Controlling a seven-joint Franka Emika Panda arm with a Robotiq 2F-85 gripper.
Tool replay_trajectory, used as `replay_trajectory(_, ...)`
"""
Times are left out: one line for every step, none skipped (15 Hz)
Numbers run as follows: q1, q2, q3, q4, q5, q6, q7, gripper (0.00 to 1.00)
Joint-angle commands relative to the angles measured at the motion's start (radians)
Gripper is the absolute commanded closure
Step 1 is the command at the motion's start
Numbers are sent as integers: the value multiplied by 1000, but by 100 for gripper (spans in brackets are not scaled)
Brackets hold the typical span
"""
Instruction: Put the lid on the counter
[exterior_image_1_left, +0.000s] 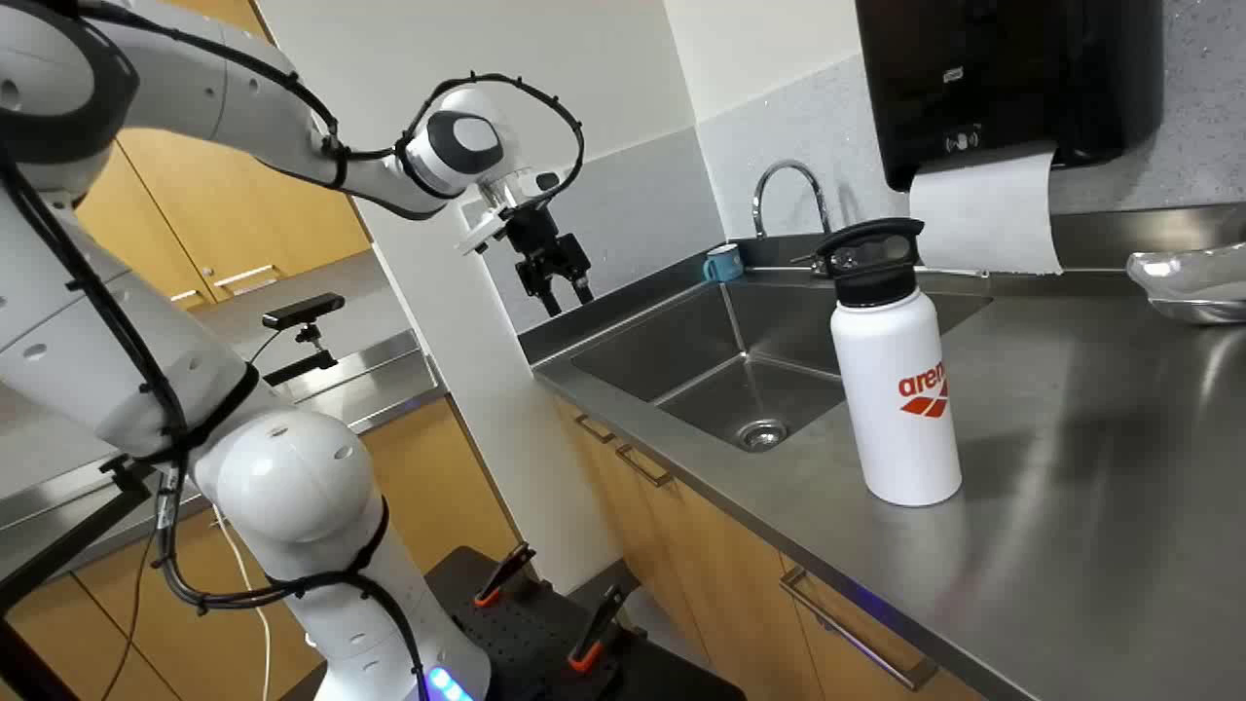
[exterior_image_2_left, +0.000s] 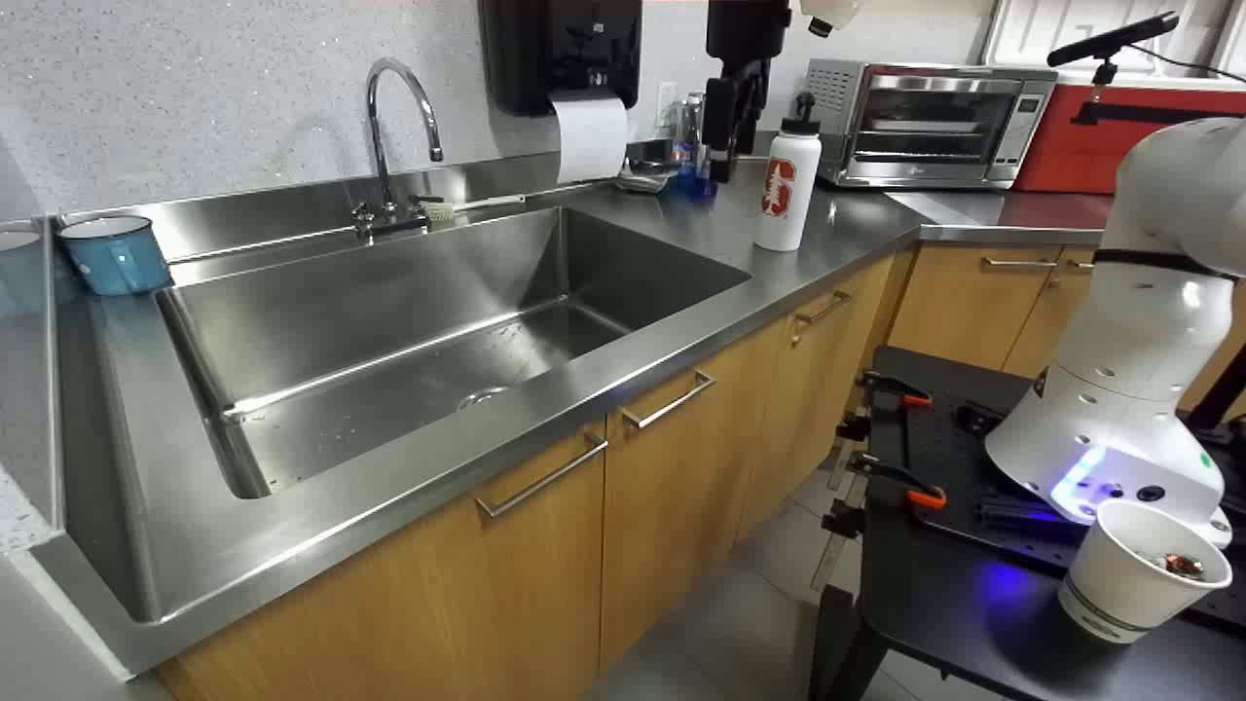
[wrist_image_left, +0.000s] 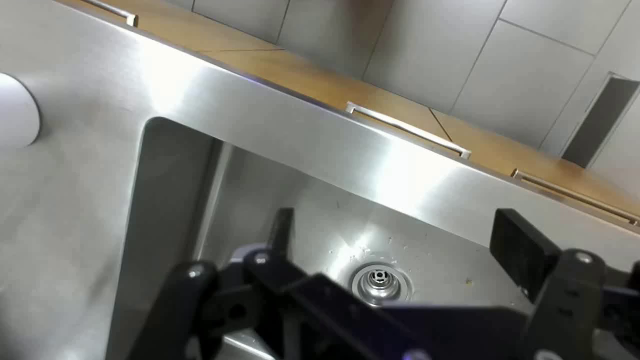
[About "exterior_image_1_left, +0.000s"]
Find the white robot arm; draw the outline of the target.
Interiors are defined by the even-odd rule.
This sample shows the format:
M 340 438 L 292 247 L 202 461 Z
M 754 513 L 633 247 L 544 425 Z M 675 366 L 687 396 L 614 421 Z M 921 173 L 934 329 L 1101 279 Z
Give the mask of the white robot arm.
M 296 411 L 228 344 L 78 225 L 127 129 L 236 150 L 409 221 L 475 193 L 496 234 L 553 185 L 480 73 L 440 81 L 387 150 L 352 150 L 265 41 L 166 0 L 0 0 L 0 377 L 19 396 L 157 465 L 161 533 L 199 492 L 327 661 L 321 701 L 483 701 L 496 661 L 433 598 L 375 488 L 361 440 Z

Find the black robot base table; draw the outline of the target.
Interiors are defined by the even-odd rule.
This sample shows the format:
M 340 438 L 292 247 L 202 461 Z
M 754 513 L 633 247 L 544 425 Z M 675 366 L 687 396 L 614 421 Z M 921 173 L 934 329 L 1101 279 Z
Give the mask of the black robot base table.
M 502 561 L 458 544 L 430 585 L 492 661 L 485 688 L 426 668 L 430 701 L 745 701 L 732 681 L 623 629 L 623 585 L 581 608 L 532 574 L 531 544 Z

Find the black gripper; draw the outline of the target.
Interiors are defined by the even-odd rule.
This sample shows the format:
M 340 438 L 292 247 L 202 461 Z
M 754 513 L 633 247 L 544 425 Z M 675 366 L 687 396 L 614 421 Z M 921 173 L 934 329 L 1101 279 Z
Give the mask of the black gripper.
M 593 304 L 589 252 L 571 234 L 562 234 L 544 205 L 527 205 L 506 217 L 506 237 L 518 252 L 518 279 L 531 295 L 542 300 L 548 317 L 562 317 L 562 300 L 548 279 L 565 276 L 578 291 L 578 304 Z

